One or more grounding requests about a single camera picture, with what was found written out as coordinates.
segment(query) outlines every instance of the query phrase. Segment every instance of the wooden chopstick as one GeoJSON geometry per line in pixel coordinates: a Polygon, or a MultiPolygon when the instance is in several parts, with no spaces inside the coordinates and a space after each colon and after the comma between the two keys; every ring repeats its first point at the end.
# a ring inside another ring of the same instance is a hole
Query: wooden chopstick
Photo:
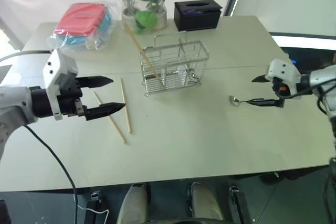
{"type": "Polygon", "coordinates": [[[158,75],[158,73],[156,73],[156,70],[154,69],[151,61],[148,59],[146,53],[142,49],[140,43],[135,38],[134,33],[131,31],[130,27],[126,24],[126,22],[124,23],[124,27],[125,27],[125,30],[127,31],[127,33],[129,34],[129,36],[131,37],[133,43],[137,47],[137,49],[138,49],[139,53],[141,54],[142,58],[146,61],[147,65],[152,69],[152,71],[153,71],[155,77],[158,79],[159,83],[164,87],[163,82],[162,82],[160,76],[158,75]]]}
{"type": "MultiPolygon", "coordinates": [[[[99,99],[99,97],[97,96],[97,94],[93,91],[93,95],[96,97],[97,101],[99,104],[101,104],[101,101],[99,99]]],[[[125,137],[122,135],[120,129],[118,128],[118,126],[116,125],[115,121],[113,120],[113,118],[111,117],[111,115],[108,116],[108,118],[110,119],[111,124],[113,125],[115,131],[118,133],[118,135],[120,136],[121,140],[123,141],[123,143],[126,143],[126,139],[125,137]]]]}
{"type": "Polygon", "coordinates": [[[132,133],[131,122],[130,122],[130,117],[129,117],[129,113],[128,113],[128,106],[127,106],[127,103],[126,103],[126,97],[125,97],[124,87],[123,87],[121,78],[120,78],[120,86],[121,86],[122,100],[126,104],[125,105],[125,114],[126,114],[128,132],[132,133]]]}

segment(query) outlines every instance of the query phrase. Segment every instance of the white table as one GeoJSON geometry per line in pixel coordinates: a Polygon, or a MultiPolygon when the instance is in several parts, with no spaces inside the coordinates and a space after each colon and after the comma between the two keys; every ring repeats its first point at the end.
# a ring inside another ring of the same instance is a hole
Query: white table
{"type": "MultiPolygon", "coordinates": [[[[25,50],[46,49],[55,23],[36,30],[25,50]]],[[[169,20],[170,33],[175,27],[169,20]]],[[[211,52],[199,88],[160,97],[145,97],[136,48],[123,31],[115,31],[103,52],[71,54],[80,75],[102,74],[114,84],[95,89],[103,102],[121,102],[123,78],[133,134],[124,111],[113,115],[127,138],[123,144],[107,118],[40,119],[31,127],[63,161],[77,187],[166,179],[260,173],[325,165],[333,155],[328,119],[315,97],[286,101],[285,108],[234,107],[228,96],[275,98],[270,83],[251,83],[281,49],[254,17],[221,18],[216,30],[195,31],[211,52]]],[[[145,44],[148,35],[138,36],[145,44]]],[[[20,56],[11,71],[21,85],[43,85],[46,55],[20,56]],[[30,68],[23,68],[30,62],[30,68]]],[[[97,106],[89,89],[83,104],[97,106]]],[[[26,129],[9,138],[0,164],[0,191],[69,188],[63,171],[26,129]]]]}

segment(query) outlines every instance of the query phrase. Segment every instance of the floor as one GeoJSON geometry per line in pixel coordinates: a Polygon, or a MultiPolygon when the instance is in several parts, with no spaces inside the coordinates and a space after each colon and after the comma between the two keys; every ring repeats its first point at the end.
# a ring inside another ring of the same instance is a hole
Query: floor
{"type": "MultiPolygon", "coordinates": [[[[323,208],[322,187],[327,175],[322,169],[297,180],[282,180],[276,185],[263,184],[258,176],[240,180],[229,177],[184,179],[150,183],[150,219],[186,217],[185,190],[190,182],[198,181],[207,185],[217,196],[225,216],[232,213],[235,223],[240,223],[236,208],[228,204],[227,185],[236,184],[244,192],[252,221],[258,224],[324,224],[327,217],[323,208]]],[[[107,223],[115,223],[123,198],[129,185],[99,188],[110,209],[107,223]]],[[[86,205],[86,195],[79,196],[79,205],[86,205]]],[[[12,192],[0,193],[6,200],[13,224],[72,223],[73,197],[70,194],[12,192]]],[[[329,190],[331,209],[335,207],[335,197],[329,190]]],[[[85,211],[78,212],[78,223],[84,223],[85,211]]],[[[104,216],[96,223],[103,224],[104,216]]]]}

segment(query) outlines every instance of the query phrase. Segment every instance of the metal utensil holder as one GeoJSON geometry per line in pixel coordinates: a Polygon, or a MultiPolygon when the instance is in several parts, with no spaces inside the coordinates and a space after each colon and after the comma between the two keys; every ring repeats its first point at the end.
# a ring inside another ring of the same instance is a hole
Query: metal utensil holder
{"type": "Polygon", "coordinates": [[[162,93],[201,84],[201,76],[209,59],[209,51],[200,41],[188,41],[187,32],[154,36],[154,43],[144,48],[148,59],[160,77],[140,55],[145,95],[162,93]],[[157,46],[158,38],[177,36],[176,44],[157,46]]]}

